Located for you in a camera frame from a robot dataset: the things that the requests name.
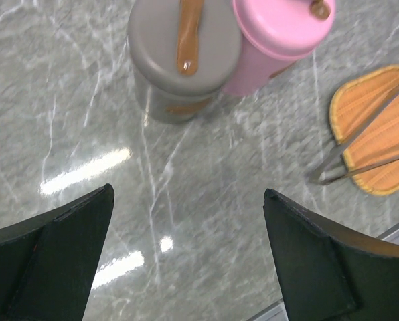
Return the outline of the pink round lid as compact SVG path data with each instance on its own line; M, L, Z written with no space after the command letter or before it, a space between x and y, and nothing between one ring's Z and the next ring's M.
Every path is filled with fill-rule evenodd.
M250 0L232 6L245 38L280 60L310 54L331 31L336 14L335 1Z

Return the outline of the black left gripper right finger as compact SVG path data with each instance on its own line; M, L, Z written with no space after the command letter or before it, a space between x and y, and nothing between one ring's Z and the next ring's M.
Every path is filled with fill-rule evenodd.
M264 218L289 320L399 320L399 245L272 189Z

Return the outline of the metal serving tongs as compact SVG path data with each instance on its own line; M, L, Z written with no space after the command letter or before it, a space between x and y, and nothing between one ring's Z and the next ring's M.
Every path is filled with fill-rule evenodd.
M379 96L372 110L309 174L309 181L329 185L399 162L399 87Z

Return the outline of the grey round lid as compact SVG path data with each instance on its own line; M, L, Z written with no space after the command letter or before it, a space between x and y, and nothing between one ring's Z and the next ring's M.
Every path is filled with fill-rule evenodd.
M227 1L136 1L128 41L135 67L152 85L201 96L228 81L242 37Z

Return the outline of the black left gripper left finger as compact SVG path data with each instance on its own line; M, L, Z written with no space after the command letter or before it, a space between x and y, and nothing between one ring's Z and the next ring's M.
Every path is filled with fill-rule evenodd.
M113 208L105 184L0 228L0 320L81 320Z

